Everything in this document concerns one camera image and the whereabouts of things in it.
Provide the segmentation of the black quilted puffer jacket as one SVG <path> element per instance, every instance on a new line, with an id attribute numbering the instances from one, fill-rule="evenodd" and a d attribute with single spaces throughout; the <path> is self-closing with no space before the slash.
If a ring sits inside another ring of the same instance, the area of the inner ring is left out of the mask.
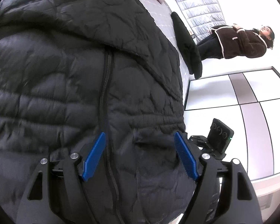
<path id="1" fill-rule="evenodd" d="M 195 190 L 175 47 L 139 0 L 0 0 L 0 223 L 41 159 L 106 147 L 81 183 L 96 223 L 170 223 Z"/>

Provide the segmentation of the white grey wardrobe doors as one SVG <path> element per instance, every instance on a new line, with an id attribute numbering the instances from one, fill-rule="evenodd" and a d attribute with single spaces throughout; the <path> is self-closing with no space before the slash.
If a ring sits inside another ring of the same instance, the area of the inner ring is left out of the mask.
<path id="1" fill-rule="evenodd" d="M 207 136 L 213 119 L 231 128 L 225 159 L 239 159 L 251 180 L 280 173 L 280 68 L 191 81 L 184 117 L 191 136 Z"/>

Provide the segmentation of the black garment on bed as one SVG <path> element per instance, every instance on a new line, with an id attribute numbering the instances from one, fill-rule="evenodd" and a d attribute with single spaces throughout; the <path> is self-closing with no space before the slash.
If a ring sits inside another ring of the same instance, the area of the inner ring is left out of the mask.
<path id="1" fill-rule="evenodd" d="M 188 68 L 189 74 L 195 79 L 202 76 L 202 61 L 198 47 L 189 34 L 187 28 L 176 12 L 171 13 L 176 44 Z"/>

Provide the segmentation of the bystander in brown fleece jacket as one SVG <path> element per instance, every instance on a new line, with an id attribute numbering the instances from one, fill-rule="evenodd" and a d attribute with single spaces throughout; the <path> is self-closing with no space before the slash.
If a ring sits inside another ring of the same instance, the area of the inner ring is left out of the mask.
<path id="1" fill-rule="evenodd" d="M 275 34 L 271 27 L 247 30 L 238 25 L 211 27 L 210 35 L 197 44 L 201 60 L 262 57 L 274 46 Z"/>

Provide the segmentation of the light grey quilted blanket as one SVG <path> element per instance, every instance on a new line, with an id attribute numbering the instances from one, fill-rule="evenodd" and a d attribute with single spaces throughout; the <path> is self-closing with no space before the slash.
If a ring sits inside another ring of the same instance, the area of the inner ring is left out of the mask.
<path id="1" fill-rule="evenodd" d="M 175 0 L 181 10 L 192 37 L 200 42 L 209 36 L 212 27 L 225 25 L 226 21 L 218 0 Z"/>

